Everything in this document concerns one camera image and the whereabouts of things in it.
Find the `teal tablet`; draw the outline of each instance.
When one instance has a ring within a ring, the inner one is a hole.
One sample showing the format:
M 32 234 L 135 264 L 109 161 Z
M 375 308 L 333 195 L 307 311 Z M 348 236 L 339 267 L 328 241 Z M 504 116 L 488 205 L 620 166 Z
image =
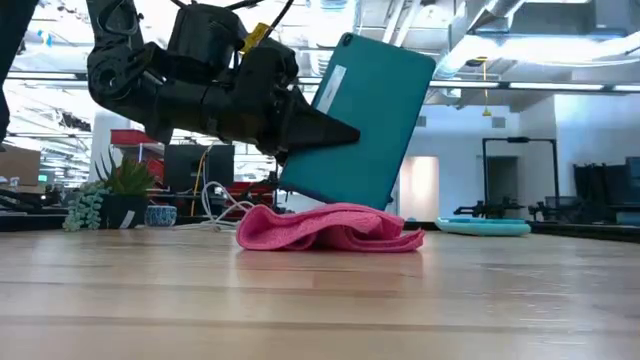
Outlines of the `teal tablet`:
M 360 141 L 290 155 L 281 187 L 384 210 L 435 66 L 422 54 L 344 34 L 312 105 L 360 130 Z

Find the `plant pot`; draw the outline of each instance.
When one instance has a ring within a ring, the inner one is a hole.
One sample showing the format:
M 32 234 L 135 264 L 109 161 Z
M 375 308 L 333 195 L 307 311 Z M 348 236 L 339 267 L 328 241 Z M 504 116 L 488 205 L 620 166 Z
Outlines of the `plant pot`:
M 100 209 L 100 229 L 133 229 L 144 224 L 149 199 L 136 195 L 107 195 Z

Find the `teal tray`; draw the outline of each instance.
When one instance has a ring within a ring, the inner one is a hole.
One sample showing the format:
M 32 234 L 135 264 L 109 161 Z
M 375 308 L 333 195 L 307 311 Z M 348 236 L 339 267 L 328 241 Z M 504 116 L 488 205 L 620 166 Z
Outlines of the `teal tray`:
M 524 220 L 438 218 L 436 226 L 444 232 L 476 236 L 523 236 L 531 233 L 531 227 Z

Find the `potted plant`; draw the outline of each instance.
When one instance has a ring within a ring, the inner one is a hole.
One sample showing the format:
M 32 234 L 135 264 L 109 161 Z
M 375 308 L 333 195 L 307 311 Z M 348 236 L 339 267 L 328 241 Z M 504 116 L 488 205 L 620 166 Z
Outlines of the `potted plant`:
M 77 200 L 70 204 L 69 215 L 63 224 L 67 231 L 89 229 L 131 229 L 144 222 L 149 199 L 146 191 L 154 177 L 145 164 L 123 159 L 116 168 L 109 153 L 109 171 L 102 160 L 104 174 L 96 166 L 99 181 L 85 184 Z

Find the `white label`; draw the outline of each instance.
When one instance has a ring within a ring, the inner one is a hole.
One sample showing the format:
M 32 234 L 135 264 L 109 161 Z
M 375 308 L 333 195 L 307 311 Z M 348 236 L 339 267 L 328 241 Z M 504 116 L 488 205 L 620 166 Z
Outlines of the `white label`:
M 340 84 L 342 84 L 342 79 L 344 79 L 344 75 L 346 73 L 347 68 L 344 66 L 336 65 L 333 68 L 331 77 L 329 78 L 329 81 L 327 81 L 327 86 L 325 86 L 324 92 L 320 97 L 320 101 L 318 101 L 318 111 L 325 114 L 329 112 L 333 99 L 336 97 L 336 93 L 338 92 L 338 89 L 340 89 Z
M 133 217 L 136 216 L 135 211 L 127 211 L 127 216 L 122 220 L 122 224 L 120 224 L 120 229 L 128 229 L 129 225 L 131 225 L 131 221 Z

